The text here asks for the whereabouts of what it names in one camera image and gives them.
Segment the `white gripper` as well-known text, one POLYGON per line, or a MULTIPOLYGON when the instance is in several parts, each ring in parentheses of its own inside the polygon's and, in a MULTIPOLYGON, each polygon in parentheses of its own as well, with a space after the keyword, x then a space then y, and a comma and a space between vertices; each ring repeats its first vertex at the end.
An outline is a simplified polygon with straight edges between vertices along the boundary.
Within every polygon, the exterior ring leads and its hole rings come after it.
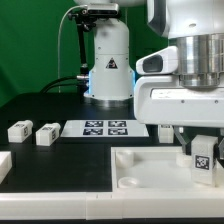
POLYGON ((224 128, 224 87, 183 88, 176 76, 143 76, 134 89, 134 115, 143 124, 173 125, 190 155, 191 140, 180 126, 224 128))

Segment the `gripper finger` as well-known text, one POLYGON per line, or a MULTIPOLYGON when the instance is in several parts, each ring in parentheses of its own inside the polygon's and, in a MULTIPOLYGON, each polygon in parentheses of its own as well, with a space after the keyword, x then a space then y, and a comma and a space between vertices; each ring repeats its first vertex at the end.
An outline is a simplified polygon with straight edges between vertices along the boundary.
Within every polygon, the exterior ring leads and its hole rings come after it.
POLYGON ((217 148, 218 159, 224 160, 224 128, 220 128, 219 130, 217 148))

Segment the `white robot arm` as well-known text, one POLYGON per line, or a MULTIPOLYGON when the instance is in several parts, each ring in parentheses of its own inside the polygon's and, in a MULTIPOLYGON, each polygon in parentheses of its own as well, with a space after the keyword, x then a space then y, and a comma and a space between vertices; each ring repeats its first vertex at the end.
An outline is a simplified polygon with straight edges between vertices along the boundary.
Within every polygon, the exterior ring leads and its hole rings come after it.
POLYGON ((86 100, 133 102, 149 125, 224 128, 224 0, 74 0, 81 26, 94 30, 95 64, 86 100), (147 5, 147 24, 168 46, 129 69, 129 30, 121 6, 147 5))

